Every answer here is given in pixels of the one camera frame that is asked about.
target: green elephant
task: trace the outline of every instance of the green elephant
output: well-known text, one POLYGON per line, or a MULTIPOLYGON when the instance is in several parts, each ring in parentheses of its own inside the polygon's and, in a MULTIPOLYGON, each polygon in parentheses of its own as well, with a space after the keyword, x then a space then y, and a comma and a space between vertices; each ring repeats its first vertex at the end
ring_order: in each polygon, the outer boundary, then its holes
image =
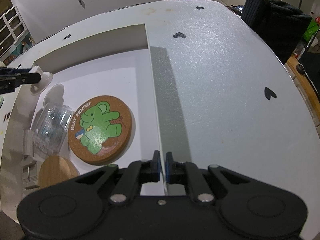
POLYGON ((110 112, 108 102, 99 102, 81 114, 80 126, 83 130, 76 134, 76 138, 80 139, 81 144, 92 154, 97 154, 102 148, 102 143, 121 134, 121 124, 110 123, 110 120, 116 120, 119 116, 119 112, 110 112))

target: cork coaster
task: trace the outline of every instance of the cork coaster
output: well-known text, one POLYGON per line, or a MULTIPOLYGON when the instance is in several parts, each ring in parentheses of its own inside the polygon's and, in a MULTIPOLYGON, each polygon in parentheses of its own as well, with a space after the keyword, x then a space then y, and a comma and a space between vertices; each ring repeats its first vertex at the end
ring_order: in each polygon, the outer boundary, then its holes
POLYGON ((124 102, 112 96, 98 96, 82 104, 73 115, 68 142, 81 160, 101 164, 121 153, 131 128, 131 113, 124 102))
POLYGON ((49 187, 78 176, 71 161, 57 155, 50 156, 42 163, 39 171, 40 188, 49 187))

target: transparent plastic box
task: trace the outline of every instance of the transparent plastic box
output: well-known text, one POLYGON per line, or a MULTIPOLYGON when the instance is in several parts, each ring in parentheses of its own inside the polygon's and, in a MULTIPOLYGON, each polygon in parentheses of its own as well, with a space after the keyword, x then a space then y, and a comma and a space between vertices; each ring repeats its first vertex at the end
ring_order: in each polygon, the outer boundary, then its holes
POLYGON ((69 106, 49 102, 33 130, 34 151, 44 155, 58 154, 73 115, 69 106))

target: white table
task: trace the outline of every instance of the white table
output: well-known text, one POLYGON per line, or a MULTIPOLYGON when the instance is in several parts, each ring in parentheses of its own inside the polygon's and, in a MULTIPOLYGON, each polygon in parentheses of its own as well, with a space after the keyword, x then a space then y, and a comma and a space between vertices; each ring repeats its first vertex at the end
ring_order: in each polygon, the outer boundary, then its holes
MULTIPOLYGON (((163 152, 200 168, 219 164, 294 192, 308 206, 301 236, 311 240, 320 229, 316 128, 271 49, 223 5, 158 1, 96 15, 42 41, 9 67, 27 68, 68 43, 141 23, 150 44, 163 152), (186 38, 174 38, 178 32, 186 38), (267 100, 265 87, 277 98, 267 100)), ((5 95, 2 115, 12 109, 18 92, 5 95)), ((4 134, 6 126, 0 124, 4 134)))

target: elephant ear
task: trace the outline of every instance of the elephant ear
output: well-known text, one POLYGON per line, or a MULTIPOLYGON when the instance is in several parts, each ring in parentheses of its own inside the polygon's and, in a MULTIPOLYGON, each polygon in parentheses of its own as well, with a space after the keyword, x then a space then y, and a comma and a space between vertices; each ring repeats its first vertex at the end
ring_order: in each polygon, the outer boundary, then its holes
POLYGON ((110 105, 106 101, 97 103, 96 107, 98 107, 101 110, 102 114, 108 113, 110 111, 110 105))

